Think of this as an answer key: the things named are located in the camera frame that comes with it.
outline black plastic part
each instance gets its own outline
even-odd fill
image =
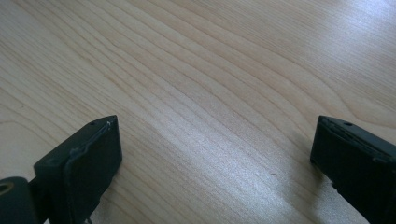
[[[370,223],[396,223],[396,146],[349,122],[320,116],[311,161]]]
[[[35,164],[38,184],[49,193],[50,223],[84,223],[99,204],[121,163],[116,116],[97,119]]]
[[[0,180],[0,223],[39,223],[26,179],[9,177]]]

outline circular hole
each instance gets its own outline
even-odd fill
[[[9,192],[12,188],[14,187],[14,183],[12,182],[6,182],[0,184],[0,195],[3,195],[7,192]]]

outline black plastic object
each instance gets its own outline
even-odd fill
[[[29,184],[21,177],[0,181],[0,223],[36,224],[47,218],[52,224],[84,223],[121,158],[116,116],[85,125],[35,164],[36,178]]]
[[[320,116],[311,161],[370,223],[396,223],[396,146],[349,122]]]

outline light wood surface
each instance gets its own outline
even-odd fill
[[[391,0],[0,1],[0,177],[117,115],[93,223],[366,223],[309,163],[318,115],[395,144]]]

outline table surface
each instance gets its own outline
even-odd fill
[[[2,0],[0,177],[117,115],[93,223],[366,223],[309,162],[319,115],[395,144],[391,0]]]

